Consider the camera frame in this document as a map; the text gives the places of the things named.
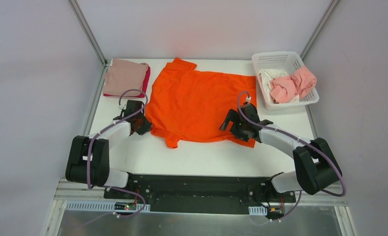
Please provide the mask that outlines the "right aluminium frame post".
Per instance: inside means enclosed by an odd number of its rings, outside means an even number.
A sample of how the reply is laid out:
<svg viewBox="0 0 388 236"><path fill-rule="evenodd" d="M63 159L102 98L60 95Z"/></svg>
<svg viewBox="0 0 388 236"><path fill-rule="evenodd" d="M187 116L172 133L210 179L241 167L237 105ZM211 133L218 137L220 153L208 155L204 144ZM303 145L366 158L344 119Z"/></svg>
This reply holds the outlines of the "right aluminium frame post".
<svg viewBox="0 0 388 236"><path fill-rule="evenodd" d="M336 10L336 8L340 4L340 2L341 2L341 0L331 0L329 2L326 10L324 11L322 17L320 18L318 24L316 25L315 29L313 30L310 38L308 39L308 41L306 43L303 51L300 54L300 58L302 60L304 60L308 56L310 50L312 49L312 47L316 43L316 40L318 39L318 37L322 33L325 25L329 21L330 17L333 15L334 11Z"/></svg>

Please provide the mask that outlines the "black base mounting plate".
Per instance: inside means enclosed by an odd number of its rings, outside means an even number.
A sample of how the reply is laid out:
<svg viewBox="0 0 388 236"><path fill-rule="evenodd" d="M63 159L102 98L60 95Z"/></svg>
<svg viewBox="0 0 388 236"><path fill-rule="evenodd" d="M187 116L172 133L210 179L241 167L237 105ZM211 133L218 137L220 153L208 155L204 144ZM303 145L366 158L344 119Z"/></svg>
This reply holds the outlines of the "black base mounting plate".
<svg viewBox="0 0 388 236"><path fill-rule="evenodd" d="M276 193L267 177L131 175L125 189L144 197L151 212L240 215L297 199L292 191Z"/></svg>

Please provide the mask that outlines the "orange t-shirt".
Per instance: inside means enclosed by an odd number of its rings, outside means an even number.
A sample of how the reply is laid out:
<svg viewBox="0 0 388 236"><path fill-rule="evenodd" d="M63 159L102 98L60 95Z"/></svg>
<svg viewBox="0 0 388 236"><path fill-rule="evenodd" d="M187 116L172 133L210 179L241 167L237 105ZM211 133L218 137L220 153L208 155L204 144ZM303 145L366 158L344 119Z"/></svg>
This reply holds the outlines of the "orange t-shirt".
<svg viewBox="0 0 388 236"><path fill-rule="evenodd" d="M152 123L151 134L164 139L169 148L177 148L179 141L224 140L253 148L254 140L237 139L219 127L228 111L237 108L241 92L248 91L252 104L257 104L255 76L198 71L196 67L175 58L155 79L145 111Z"/></svg>

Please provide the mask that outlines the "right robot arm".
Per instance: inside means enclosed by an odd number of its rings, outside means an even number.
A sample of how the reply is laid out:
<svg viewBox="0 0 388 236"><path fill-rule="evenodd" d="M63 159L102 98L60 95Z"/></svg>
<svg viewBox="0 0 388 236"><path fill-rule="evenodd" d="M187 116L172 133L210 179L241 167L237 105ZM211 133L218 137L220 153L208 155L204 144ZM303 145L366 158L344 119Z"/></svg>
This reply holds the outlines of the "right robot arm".
<svg viewBox="0 0 388 236"><path fill-rule="evenodd" d="M251 103L228 111L219 129L225 131L227 128L237 139L245 142L255 140L292 158L294 171L275 174L264 188L265 197L272 202L282 198L285 192L304 191L310 195L320 191L327 193L326 188L331 184L344 182L326 140L300 138L270 120L260 120L257 108Z"/></svg>

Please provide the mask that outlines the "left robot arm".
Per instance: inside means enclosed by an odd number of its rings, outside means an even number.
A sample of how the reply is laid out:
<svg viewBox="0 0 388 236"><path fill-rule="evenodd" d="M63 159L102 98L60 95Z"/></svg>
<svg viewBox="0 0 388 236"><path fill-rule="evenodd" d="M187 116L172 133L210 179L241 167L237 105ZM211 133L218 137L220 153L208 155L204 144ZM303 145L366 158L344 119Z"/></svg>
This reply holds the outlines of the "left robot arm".
<svg viewBox="0 0 388 236"><path fill-rule="evenodd" d="M136 133L144 135L151 123L144 115L142 101L128 100L119 116L102 130L90 136L76 136L72 140L65 170L67 181L93 187L116 187L124 199L135 193L135 185L128 181L129 173L110 167L110 149Z"/></svg>

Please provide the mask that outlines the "left aluminium frame post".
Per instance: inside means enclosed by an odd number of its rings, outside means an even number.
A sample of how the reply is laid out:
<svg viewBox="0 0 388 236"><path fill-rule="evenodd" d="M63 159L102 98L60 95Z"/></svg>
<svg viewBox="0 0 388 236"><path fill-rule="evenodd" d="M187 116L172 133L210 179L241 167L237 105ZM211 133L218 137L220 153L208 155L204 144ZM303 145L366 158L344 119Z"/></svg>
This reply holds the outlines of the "left aluminium frame post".
<svg viewBox="0 0 388 236"><path fill-rule="evenodd" d="M107 64L107 60L90 28L90 25L89 23L87 22L86 18L85 18L85 15L81 9L81 7L79 6L79 3L77 0L68 0L67 1L72 9L72 11L74 12L77 20L78 20L78 23L79 25L81 26L85 36L87 37L92 49L94 50L98 60L100 61L100 63L103 65L103 67L106 66Z"/></svg>

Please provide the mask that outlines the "white t-shirt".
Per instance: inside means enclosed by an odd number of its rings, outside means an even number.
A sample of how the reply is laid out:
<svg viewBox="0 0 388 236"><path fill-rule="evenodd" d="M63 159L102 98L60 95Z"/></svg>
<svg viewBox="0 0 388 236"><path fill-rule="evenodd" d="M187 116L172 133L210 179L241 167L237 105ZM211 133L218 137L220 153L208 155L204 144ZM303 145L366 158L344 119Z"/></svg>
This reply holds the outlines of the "white t-shirt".
<svg viewBox="0 0 388 236"><path fill-rule="evenodd" d="M297 89L292 76L281 69L261 69L259 79L264 86L264 92L274 104L299 102Z"/></svg>

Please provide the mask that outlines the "pink t-shirt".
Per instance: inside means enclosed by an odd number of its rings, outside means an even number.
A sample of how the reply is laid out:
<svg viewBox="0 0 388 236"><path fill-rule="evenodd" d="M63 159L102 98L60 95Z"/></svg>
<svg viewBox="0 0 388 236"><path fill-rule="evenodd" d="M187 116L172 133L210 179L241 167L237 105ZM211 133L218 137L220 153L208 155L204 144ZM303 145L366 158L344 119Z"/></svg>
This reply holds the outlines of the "pink t-shirt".
<svg viewBox="0 0 388 236"><path fill-rule="evenodd" d="M292 75L271 80L269 94L275 103L289 103L295 98L305 98L316 83L315 75L307 67L301 67Z"/></svg>

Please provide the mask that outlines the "aluminium frame post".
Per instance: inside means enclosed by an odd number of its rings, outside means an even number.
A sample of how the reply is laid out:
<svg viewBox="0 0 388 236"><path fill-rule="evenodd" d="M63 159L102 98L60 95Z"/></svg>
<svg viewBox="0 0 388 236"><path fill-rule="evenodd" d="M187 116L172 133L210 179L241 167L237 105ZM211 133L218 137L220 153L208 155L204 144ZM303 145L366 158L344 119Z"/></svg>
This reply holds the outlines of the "aluminium frame post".
<svg viewBox="0 0 388 236"><path fill-rule="evenodd" d="M302 60L304 60L308 56L310 50L312 49L312 47L316 43L316 40L318 39L318 37L322 33L325 25L329 21L330 17L333 15L334 11L336 10L336 8L340 4L340 2L341 2L341 0L331 0L329 2L326 10L324 11L322 17L320 18L318 24L316 25L315 29L313 30L310 38L308 39L308 41L306 43L303 51L300 54L300 58Z"/></svg>
<svg viewBox="0 0 388 236"><path fill-rule="evenodd" d="M81 9L81 7L79 6L79 3L77 0L68 0L67 1L72 9L72 11L74 12L77 20L78 20L78 23L79 25L81 26L85 36L87 37L92 49L94 50L98 60L100 61L100 63L103 65L103 67L106 66L107 64L107 60L90 28L90 25L89 23L87 22L86 18L85 18L85 15Z"/></svg>

